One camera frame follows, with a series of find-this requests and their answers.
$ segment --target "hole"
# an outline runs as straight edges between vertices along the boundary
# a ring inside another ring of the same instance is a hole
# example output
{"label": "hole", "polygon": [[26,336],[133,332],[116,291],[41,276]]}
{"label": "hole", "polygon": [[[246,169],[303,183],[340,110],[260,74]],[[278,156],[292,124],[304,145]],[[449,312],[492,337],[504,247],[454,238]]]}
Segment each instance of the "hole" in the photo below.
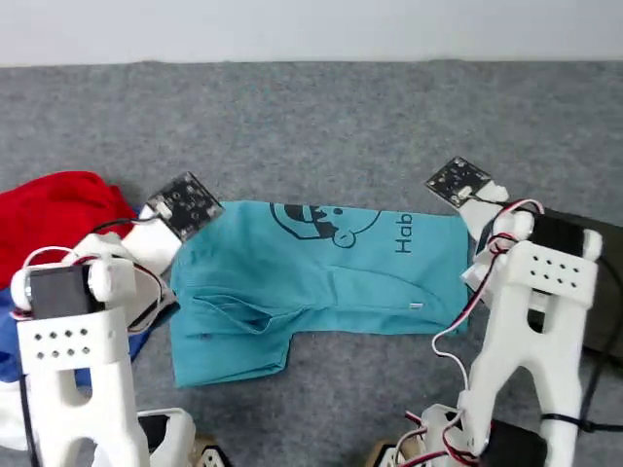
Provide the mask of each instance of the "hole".
{"label": "hole", "polygon": [[543,323],[545,321],[545,314],[535,309],[528,310],[528,325],[530,329],[538,334],[543,334]]}

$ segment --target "circuit board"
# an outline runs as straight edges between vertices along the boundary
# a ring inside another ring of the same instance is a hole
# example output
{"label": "circuit board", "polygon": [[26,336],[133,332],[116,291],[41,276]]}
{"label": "circuit board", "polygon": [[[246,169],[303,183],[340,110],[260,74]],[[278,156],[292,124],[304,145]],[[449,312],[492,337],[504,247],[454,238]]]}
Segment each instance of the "circuit board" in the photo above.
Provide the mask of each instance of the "circuit board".
{"label": "circuit board", "polygon": [[491,175],[463,158],[454,158],[428,179],[426,187],[455,208],[492,180]]}
{"label": "circuit board", "polygon": [[191,172],[172,180],[147,200],[165,224],[185,242],[220,216],[224,208]]}

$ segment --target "folded shirt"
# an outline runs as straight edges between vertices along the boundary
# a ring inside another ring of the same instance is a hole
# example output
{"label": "folded shirt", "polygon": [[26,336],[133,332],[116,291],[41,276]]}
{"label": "folded shirt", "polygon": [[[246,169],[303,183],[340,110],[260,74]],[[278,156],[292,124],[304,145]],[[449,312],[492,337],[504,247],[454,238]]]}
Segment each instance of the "folded shirt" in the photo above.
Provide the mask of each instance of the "folded shirt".
{"label": "folded shirt", "polygon": [[258,201],[187,242],[171,287],[180,386],[282,370],[305,331],[432,334],[467,300],[468,234],[459,217]]}

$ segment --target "white bracket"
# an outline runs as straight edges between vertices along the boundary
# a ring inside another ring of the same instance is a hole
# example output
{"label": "white bracket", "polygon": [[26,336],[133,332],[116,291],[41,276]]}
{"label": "white bracket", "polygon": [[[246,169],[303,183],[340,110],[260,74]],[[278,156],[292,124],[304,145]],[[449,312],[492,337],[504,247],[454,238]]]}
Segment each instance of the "white bracket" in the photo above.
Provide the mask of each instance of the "white bracket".
{"label": "white bracket", "polygon": [[[495,264],[487,334],[471,367],[470,389],[458,400],[473,453],[486,447],[495,396],[520,366],[532,373],[544,413],[579,416],[578,366],[597,271],[593,261],[529,241],[519,242],[506,261]],[[536,295],[544,312],[542,334],[528,323]],[[570,466],[577,427],[548,420],[542,423],[541,434],[549,444],[547,465]]]}
{"label": "white bracket", "polygon": [[[124,467],[148,467],[147,439],[136,416],[122,308],[18,323],[30,409],[45,467],[74,465],[82,439],[94,440]],[[90,399],[73,371],[90,368]]]}

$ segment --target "fabric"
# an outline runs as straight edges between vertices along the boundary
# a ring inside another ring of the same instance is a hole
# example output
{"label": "fabric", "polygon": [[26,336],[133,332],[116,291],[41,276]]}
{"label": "fabric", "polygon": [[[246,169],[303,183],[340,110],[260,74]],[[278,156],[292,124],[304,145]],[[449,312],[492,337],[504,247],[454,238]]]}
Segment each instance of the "fabric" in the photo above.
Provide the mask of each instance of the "fabric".
{"label": "fabric", "polygon": [[[0,194],[0,289],[33,250],[49,245],[72,247],[106,221],[133,217],[120,190],[92,172],[59,172]],[[131,226],[110,229],[120,236]],[[64,253],[46,252],[33,265],[60,260]]]}
{"label": "fabric", "polygon": [[172,269],[180,386],[276,373],[298,332],[436,333],[465,304],[468,236],[458,217],[224,205]]}

